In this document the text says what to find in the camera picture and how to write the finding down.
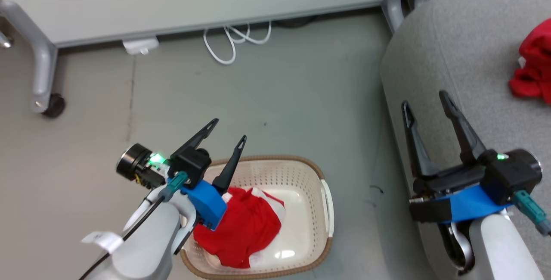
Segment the blue plastic part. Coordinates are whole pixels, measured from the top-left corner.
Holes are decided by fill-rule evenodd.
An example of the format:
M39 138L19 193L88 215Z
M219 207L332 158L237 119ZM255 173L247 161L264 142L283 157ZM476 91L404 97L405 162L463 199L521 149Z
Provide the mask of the blue plastic part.
M498 205L494 203L480 185L465 188L460 192L440 199L449 199L451 204L452 220L443 223L483 218L511 206L511 204Z
M203 219L203 225L206 227L210 225L210 229L215 230L228 209L228 205L218 191L205 180L201 180L192 190L182 187L180 191L182 194L187 194Z

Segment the black wheel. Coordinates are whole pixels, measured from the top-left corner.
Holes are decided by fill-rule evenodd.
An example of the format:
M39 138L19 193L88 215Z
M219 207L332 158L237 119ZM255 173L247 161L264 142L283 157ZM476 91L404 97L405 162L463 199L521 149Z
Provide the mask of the black wheel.
M60 94L53 93L50 96L48 109L42 112L42 115L47 118L57 118L61 115L61 113L63 113L63 110L65 110L65 99L63 99Z

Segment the laundry basket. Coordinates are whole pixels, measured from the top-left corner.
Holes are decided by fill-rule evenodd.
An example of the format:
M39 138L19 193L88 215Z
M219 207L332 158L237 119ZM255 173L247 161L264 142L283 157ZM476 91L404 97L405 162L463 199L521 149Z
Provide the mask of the laundry basket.
M226 162L213 162L204 179L212 182ZM232 186L257 187L282 200L286 210L282 228L254 258L255 267L247 269L222 266L191 236L180 253L191 272L213 280L263 279L311 270L327 257L334 229L333 201L323 173L313 162L297 156L242 158Z

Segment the red cloth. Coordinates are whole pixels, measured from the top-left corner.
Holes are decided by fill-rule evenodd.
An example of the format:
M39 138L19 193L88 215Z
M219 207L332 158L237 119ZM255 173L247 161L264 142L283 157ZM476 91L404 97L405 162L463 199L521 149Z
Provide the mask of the red cloth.
M280 219L272 206L266 199L256 197L252 190L245 192L231 187L228 192L232 198L216 231L198 225L193 233L199 245L218 256L224 266L250 268L248 257L266 248L281 229ZM256 195L262 193L258 189L255 192ZM264 194L280 203L283 209L282 201Z
M547 19L526 37L518 49L526 60L509 81L517 97L543 97L551 105L551 19Z

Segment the sticker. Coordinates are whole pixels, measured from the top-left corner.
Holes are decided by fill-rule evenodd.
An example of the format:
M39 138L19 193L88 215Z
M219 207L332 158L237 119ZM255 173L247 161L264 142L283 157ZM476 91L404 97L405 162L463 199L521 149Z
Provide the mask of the sticker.
M228 203L228 202L230 201L230 199L232 199L232 197L234 197L234 196L233 196L232 194L230 194L230 193L224 193L224 194L222 195L222 199L223 199L226 203Z
M113 254L124 243L124 240L112 231L95 231L84 237L81 243L95 243L109 254Z
M518 59L518 65L520 66L520 68L524 68L526 66L526 58L520 56L520 58Z

